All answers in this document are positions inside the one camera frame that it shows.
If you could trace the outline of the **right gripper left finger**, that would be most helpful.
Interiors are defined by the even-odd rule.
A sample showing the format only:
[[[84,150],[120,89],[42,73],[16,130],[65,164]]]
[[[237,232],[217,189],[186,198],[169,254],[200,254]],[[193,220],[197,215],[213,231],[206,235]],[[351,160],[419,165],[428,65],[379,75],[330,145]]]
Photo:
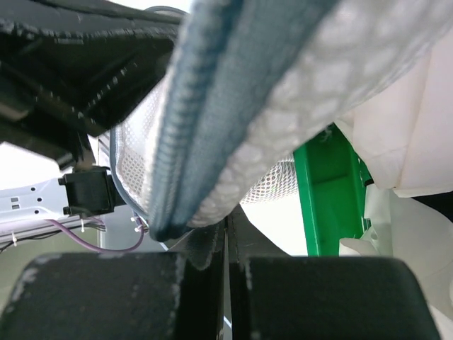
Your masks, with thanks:
[[[19,275],[2,339],[220,339],[224,225],[167,252],[53,253]]]

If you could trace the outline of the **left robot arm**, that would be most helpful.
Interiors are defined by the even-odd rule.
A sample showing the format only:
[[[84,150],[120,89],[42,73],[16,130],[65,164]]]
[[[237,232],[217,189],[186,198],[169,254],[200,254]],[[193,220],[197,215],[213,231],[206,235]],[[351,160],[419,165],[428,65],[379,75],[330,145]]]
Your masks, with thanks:
[[[89,140],[122,123],[163,78],[181,20],[111,1],[1,2],[1,141],[64,174],[3,190],[2,222],[122,205]]]

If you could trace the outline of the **white mesh laundry bag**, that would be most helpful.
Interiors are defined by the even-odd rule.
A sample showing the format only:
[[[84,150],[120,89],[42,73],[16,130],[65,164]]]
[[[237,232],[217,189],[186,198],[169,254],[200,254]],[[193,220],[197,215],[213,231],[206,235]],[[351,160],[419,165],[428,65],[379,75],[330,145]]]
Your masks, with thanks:
[[[115,185],[156,241],[213,225],[451,27],[451,1],[195,1],[165,77],[110,133]]]

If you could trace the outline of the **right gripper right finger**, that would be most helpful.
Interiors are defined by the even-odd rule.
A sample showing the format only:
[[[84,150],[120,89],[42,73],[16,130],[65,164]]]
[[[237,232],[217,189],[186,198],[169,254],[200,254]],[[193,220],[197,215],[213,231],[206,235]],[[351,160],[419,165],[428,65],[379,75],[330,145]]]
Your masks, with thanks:
[[[438,339],[407,265],[373,256],[290,256],[241,207],[228,217],[235,339]]]

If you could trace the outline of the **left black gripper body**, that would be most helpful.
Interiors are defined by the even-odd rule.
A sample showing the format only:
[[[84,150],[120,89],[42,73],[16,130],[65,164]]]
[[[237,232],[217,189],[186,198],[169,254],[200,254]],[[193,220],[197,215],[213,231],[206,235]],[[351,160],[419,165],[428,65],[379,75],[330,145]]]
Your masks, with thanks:
[[[111,1],[1,2],[1,141],[89,168],[160,82],[182,21]]]

